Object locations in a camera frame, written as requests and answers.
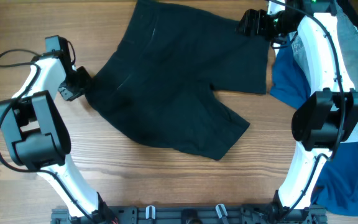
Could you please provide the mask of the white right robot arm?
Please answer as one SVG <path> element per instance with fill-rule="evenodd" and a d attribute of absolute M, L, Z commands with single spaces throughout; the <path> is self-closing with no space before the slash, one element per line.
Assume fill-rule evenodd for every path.
<path fill-rule="evenodd" d="M 294 113 L 295 153 L 284 183 L 265 208 L 245 210 L 250 222 L 304 223 L 312 219 L 311 196 L 327 161 L 358 123 L 358 91 L 347 74 L 337 37 L 334 1 L 270 1 L 267 10 L 247 10 L 236 31 L 261 36 L 275 49 L 301 39 L 310 73 L 311 96 Z"/>

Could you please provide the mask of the black shorts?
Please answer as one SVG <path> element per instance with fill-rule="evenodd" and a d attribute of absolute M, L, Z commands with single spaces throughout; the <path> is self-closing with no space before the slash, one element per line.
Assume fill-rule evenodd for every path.
<path fill-rule="evenodd" d="M 220 160 L 249 123 L 216 90 L 265 94 L 269 43 L 237 21 L 179 4 L 138 1 L 88 103 L 139 144 Z"/>

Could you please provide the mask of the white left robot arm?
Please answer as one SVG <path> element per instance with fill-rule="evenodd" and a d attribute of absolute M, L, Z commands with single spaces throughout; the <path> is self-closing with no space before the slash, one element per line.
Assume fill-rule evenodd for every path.
<path fill-rule="evenodd" d="M 83 94 L 90 76 L 61 50 L 35 54 L 30 74 L 10 99 L 0 101 L 0 163 L 36 173 L 65 202 L 70 223 L 117 223 L 118 219 L 80 174 L 70 155 L 71 139 L 54 99 Z"/>

